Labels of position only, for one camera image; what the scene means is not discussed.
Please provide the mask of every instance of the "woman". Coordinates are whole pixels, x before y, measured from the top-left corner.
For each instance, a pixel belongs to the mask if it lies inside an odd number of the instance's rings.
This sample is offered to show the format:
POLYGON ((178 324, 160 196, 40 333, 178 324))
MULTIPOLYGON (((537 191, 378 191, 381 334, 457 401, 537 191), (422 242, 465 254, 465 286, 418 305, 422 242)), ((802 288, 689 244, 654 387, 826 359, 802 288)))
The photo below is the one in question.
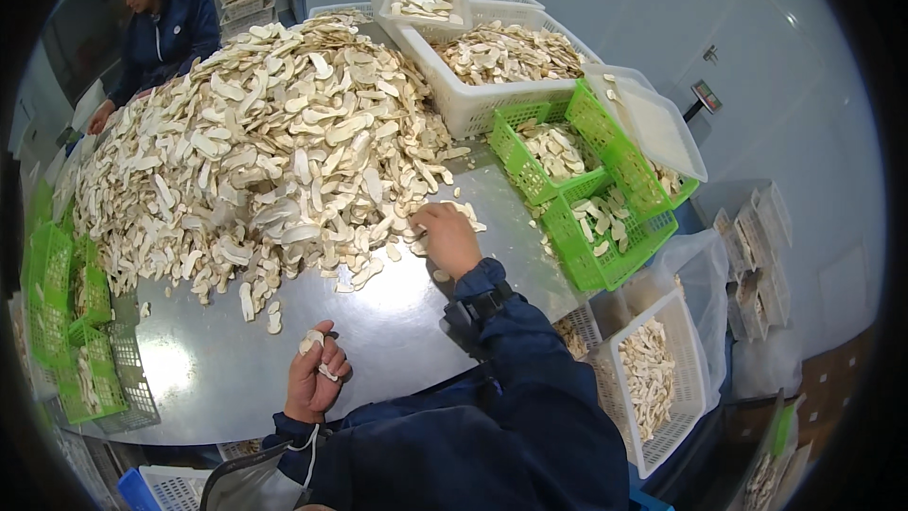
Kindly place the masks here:
POLYGON ((88 121, 88 134, 136 93, 139 97, 174 76, 186 74, 196 58, 221 47, 211 0, 125 0, 133 15, 122 44, 123 72, 107 100, 88 121))

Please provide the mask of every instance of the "worker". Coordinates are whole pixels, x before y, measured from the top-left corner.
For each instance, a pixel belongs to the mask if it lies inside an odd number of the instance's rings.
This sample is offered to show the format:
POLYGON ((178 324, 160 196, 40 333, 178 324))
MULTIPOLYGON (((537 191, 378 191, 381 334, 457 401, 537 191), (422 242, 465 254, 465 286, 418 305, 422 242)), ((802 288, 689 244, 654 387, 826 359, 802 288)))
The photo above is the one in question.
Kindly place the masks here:
POLYGON ((628 509, 625 445, 597 403, 593 369, 509 289, 454 206, 426 204, 411 222, 456 279, 455 300, 477 312, 490 361, 468 383, 361 406, 329 428, 325 411, 351 368, 326 337, 290 363, 275 434, 211 473, 201 509, 628 509))
POLYGON ((88 121, 88 134, 104 130, 107 118, 136 92, 143 97, 169 79, 185 75, 196 59, 221 48, 211 0, 125 0, 132 10, 122 39, 122 75, 88 121))

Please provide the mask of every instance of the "blue jacket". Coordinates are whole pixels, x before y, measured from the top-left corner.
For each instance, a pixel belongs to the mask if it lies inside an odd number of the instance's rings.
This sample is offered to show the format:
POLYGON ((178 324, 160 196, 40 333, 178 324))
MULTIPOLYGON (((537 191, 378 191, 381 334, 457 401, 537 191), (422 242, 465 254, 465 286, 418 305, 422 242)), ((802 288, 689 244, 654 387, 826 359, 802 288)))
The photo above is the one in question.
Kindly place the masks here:
MULTIPOLYGON (((455 289, 462 300, 504 280, 485 258, 455 289)), ((515 294, 486 323, 482 345, 498 391, 482 402, 443 389, 366 405, 317 442, 308 503, 349 509, 627 509, 628 463, 618 428, 597 403, 592 368, 571 358, 545 315, 515 294)), ((263 449, 314 425, 274 415, 263 449)), ((305 483, 312 448, 277 468, 305 483)))
POLYGON ((217 12, 211 0, 163 0, 160 19, 133 14, 122 41, 123 72, 108 95, 120 108, 139 91, 186 74, 196 58, 221 48, 217 12))

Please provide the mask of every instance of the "person's left hand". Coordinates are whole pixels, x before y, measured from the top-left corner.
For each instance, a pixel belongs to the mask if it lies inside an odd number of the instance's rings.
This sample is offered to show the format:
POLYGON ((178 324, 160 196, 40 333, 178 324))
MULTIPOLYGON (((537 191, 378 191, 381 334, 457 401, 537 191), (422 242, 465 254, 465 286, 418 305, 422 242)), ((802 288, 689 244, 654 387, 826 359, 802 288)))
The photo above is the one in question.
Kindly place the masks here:
MULTIPOLYGON (((324 320, 312 329, 327 334, 334 327, 334 322, 324 320)), ((334 403, 341 390, 342 378, 349 373, 350 366, 343 349, 338 347, 333 337, 325 335, 325 346, 315 343, 301 356, 296 353, 289 364, 287 383, 287 402, 284 414, 300 422, 319 423, 325 421, 325 411, 334 403), (338 377, 332 381, 319 372, 319 365, 328 365, 328 371, 338 377)))

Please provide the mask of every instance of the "hand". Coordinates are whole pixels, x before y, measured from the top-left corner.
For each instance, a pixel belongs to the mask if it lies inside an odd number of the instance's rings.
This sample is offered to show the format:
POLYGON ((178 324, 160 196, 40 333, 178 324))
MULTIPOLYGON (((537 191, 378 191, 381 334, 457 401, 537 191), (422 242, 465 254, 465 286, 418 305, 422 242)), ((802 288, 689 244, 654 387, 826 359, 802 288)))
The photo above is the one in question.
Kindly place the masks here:
POLYGON ((428 257, 454 279, 463 277, 482 260, 470 220, 450 203, 427 203, 410 218, 428 234, 428 257))
MULTIPOLYGON (((333 327, 334 322, 324 320, 312 329, 326 334, 333 327)), ((324 348, 316 343, 305 356, 297 352, 289 364, 287 402, 284 403, 284 414, 293 420, 312 424, 324 422, 325 411, 337 398, 341 390, 341 379, 332 381, 319 373, 319 365, 322 363, 327 364, 328 371, 338 378, 343 378, 350 371, 346 354, 333 337, 325 336, 324 348)))
POLYGON ((101 107, 98 107, 95 114, 92 115, 92 118, 88 120, 88 134, 96 135, 105 129, 107 118, 114 112, 113 105, 114 102, 109 99, 106 99, 104 103, 101 103, 101 107))

